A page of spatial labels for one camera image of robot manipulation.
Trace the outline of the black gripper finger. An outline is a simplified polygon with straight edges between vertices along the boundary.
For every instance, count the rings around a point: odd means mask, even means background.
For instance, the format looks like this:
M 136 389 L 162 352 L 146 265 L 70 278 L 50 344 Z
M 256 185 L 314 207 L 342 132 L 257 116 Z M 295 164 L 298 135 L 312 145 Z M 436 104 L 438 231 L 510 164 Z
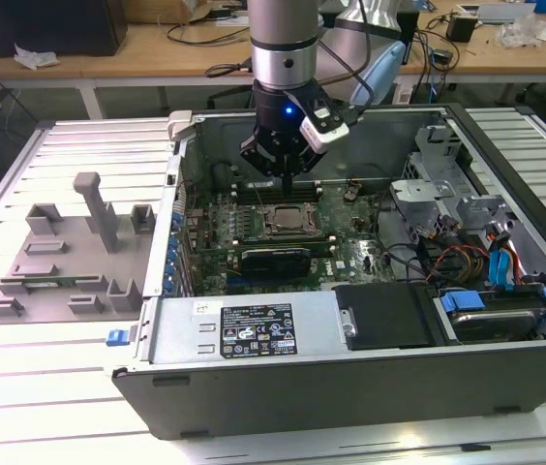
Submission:
M 240 156 L 266 177 L 279 178 L 282 193 L 288 192 L 288 141 L 283 134 L 256 126 L 240 144 Z
M 324 157 L 325 153 L 317 153 L 307 144 L 298 153 L 288 155 L 286 158 L 286 193 L 292 191 L 293 179 L 296 175 L 307 173 Z

